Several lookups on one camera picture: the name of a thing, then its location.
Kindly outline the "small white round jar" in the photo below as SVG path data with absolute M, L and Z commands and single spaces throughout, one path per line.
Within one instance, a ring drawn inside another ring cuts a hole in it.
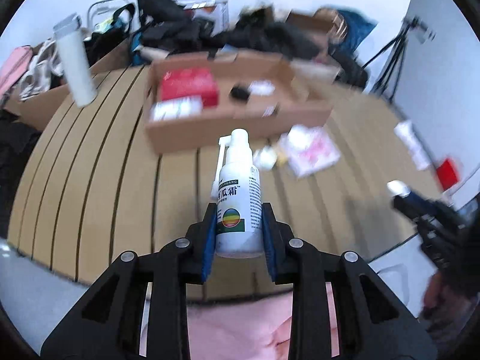
M 411 189 L 400 180 L 391 180 L 386 184 L 386 187 L 391 197 L 408 197 L 411 194 Z

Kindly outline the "white spray bottle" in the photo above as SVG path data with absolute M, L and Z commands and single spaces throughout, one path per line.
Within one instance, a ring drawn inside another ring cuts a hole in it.
M 260 172 L 247 130 L 219 139 L 211 197 L 216 199 L 216 254 L 256 258 L 264 252 Z

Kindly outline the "small black object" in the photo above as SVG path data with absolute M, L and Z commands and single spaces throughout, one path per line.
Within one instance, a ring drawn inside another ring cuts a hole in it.
M 235 85 L 231 88 L 229 96 L 237 102 L 247 103 L 250 99 L 251 92 L 249 88 L 244 85 Z

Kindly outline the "red rectangular box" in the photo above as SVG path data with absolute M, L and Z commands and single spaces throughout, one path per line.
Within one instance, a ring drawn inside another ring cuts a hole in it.
M 217 107 L 219 88 L 211 71 L 206 67 L 182 68 L 167 71 L 159 86 L 159 100 L 200 98 L 204 107 Z

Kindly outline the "pink white booklet pouch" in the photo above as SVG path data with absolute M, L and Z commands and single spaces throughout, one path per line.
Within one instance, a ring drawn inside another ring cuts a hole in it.
M 281 151 L 297 179 L 335 165 L 341 153 L 323 127 L 294 125 L 278 140 Z

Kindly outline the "black backpack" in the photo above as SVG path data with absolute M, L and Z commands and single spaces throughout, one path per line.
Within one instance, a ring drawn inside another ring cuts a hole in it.
M 347 52 L 336 47 L 329 47 L 329 56 L 340 65 L 341 71 L 335 81 L 347 86 L 365 89 L 368 83 L 368 72 Z

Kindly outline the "white tube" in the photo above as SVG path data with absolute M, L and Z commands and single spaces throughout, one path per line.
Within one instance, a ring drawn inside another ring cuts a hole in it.
M 278 161 L 278 154 L 270 145 L 264 146 L 253 153 L 253 164 L 261 171 L 271 171 Z

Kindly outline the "blue bag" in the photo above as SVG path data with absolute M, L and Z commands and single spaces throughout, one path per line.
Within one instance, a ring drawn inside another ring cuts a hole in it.
M 336 47 L 352 56 L 364 39 L 376 28 L 377 21 L 369 20 L 357 10 L 340 9 L 338 7 L 322 7 L 316 14 L 331 19 L 330 9 L 335 9 L 344 16 L 348 24 L 348 34 L 341 44 L 333 44 L 329 40 L 329 47 Z

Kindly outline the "woven rattan ball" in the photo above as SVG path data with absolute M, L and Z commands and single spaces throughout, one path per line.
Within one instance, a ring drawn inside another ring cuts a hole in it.
M 341 44 L 348 34 L 348 24 L 344 16 L 335 9 L 330 9 L 330 18 L 333 27 L 329 30 L 329 40 L 333 44 Z

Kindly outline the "cardboard box right rear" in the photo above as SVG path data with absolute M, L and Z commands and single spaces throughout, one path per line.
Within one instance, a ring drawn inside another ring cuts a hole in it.
M 272 12 L 272 18 L 275 21 L 286 22 L 302 31 L 320 48 L 320 53 L 315 57 L 315 61 L 325 65 L 335 65 L 335 61 L 329 56 L 329 30 L 332 29 L 332 21 L 329 18 L 322 17 L 316 12 L 307 15 L 293 10 L 276 9 L 273 6 L 268 7 Z

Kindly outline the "cardboard box with clothes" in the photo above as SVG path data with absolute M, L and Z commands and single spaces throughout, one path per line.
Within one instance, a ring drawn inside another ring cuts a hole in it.
M 126 68 L 130 62 L 128 47 L 128 39 L 122 41 L 90 68 L 92 75 Z M 6 101 L 4 110 L 18 116 L 22 123 L 43 131 L 68 95 L 68 86 L 61 85 L 21 101 L 20 92 L 15 89 Z

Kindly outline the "open cardboard tray box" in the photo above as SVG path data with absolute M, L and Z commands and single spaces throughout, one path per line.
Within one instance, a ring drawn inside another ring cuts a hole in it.
M 198 115 L 155 120 L 153 106 L 160 100 L 160 82 L 165 74 L 179 69 L 207 68 L 218 85 L 216 106 Z M 234 99 L 237 84 L 267 80 L 274 91 L 269 96 L 252 94 L 248 101 Z M 157 155 L 214 146 L 222 136 L 243 128 L 251 139 L 286 133 L 294 125 L 320 127 L 329 119 L 333 105 L 315 82 L 296 74 L 281 55 L 240 51 L 210 59 L 205 53 L 174 55 L 151 63 L 145 87 L 143 112 L 145 135 Z

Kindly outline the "cream garment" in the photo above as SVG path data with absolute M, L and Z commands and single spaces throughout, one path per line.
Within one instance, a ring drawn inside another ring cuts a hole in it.
M 19 80 L 21 101 L 43 94 L 53 88 L 54 79 L 64 76 L 64 67 L 59 56 L 55 38 L 44 41 L 32 57 L 27 72 Z

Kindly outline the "pink bag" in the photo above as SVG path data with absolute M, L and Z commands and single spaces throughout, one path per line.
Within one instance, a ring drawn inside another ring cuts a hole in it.
M 0 71 L 0 95 L 3 97 L 11 87 L 27 72 L 33 56 L 30 46 L 21 46 L 14 49 Z

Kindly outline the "black clothes pile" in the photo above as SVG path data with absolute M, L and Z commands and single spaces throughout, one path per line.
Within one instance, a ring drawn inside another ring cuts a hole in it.
M 322 49 L 300 29 L 275 21 L 270 8 L 241 14 L 231 29 L 214 32 L 210 19 L 192 18 L 173 0 L 138 0 L 142 12 L 152 18 L 139 39 L 144 47 L 185 54 L 222 49 L 225 46 L 267 53 L 288 59 L 315 59 Z

